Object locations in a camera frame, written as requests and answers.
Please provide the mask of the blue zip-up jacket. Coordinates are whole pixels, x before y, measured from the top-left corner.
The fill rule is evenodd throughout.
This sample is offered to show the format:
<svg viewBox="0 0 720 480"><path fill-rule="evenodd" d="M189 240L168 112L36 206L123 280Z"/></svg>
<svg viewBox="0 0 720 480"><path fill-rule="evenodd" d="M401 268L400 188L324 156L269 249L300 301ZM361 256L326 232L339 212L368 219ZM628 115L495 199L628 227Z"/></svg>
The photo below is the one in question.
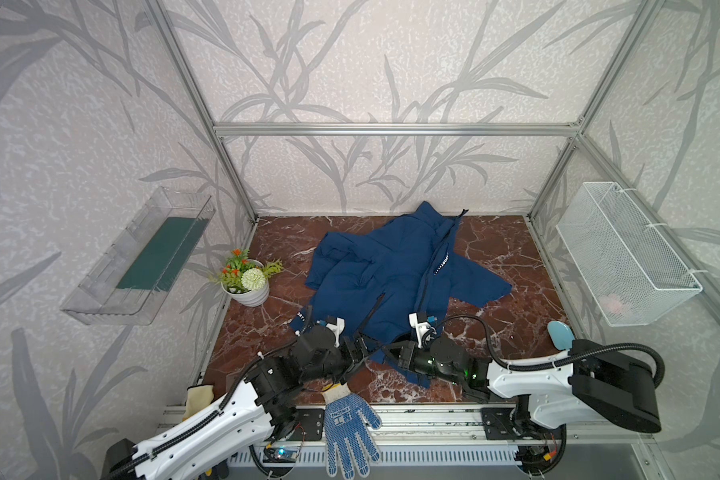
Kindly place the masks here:
<svg viewBox="0 0 720 480"><path fill-rule="evenodd" d="M328 317L345 322L344 335L361 336L370 358L393 368L383 348L416 337L412 313L445 318L456 298L477 308L508 295L511 285L455 253L461 219L428 202L365 235L329 232L313 253L305 284L314 294L291 320L305 332Z"/></svg>

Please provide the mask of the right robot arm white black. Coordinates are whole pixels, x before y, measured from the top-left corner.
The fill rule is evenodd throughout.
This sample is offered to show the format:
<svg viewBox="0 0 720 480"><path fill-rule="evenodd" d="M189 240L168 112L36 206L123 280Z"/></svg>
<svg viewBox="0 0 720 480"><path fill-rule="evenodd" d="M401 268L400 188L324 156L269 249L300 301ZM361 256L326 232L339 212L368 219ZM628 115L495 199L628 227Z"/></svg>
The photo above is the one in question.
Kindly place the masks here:
<svg viewBox="0 0 720 480"><path fill-rule="evenodd" d="M448 381L468 398L515 400L513 420L520 429L598 420L637 433L662 429L656 390L665 364L645 345L576 339L555 355L513 361L474 357L446 337L427 346L400 341L382 350L399 369Z"/></svg>

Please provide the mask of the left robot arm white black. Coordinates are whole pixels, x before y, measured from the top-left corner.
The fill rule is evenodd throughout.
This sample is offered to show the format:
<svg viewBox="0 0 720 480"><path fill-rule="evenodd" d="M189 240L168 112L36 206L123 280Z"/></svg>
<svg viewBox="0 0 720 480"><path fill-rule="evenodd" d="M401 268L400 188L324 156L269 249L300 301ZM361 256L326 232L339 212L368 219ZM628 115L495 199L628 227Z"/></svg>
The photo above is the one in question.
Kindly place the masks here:
<svg viewBox="0 0 720 480"><path fill-rule="evenodd" d="M294 398L320 379L346 380L368 356L365 341L317 325L256 357L227 393L175 427L132 447L104 479L194 479L232 454L289 435Z"/></svg>

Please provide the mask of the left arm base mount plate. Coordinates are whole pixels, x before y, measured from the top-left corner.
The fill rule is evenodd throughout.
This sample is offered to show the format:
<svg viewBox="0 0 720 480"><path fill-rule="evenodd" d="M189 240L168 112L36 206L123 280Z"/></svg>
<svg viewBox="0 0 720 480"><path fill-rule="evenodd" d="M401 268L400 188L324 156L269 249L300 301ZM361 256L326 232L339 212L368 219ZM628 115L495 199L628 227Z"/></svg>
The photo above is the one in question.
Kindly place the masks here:
<svg viewBox="0 0 720 480"><path fill-rule="evenodd" d="M324 408L296 408L283 428L279 441L316 442L323 439Z"/></svg>

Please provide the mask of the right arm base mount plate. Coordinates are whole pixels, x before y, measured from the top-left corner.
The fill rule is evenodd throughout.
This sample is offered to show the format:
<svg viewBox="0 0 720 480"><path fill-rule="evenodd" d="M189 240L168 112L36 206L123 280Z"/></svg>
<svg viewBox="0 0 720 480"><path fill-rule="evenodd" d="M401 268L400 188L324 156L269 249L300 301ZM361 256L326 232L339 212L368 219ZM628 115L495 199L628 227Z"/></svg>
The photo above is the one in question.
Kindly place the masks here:
<svg viewBox="0 0 720 480"><path fill-rule="evenodd" d="M527 407L485 407L480 409L480 418L487 440L527 440L544 443L567 437L565 425L548 429L534 423Z"/></svg>

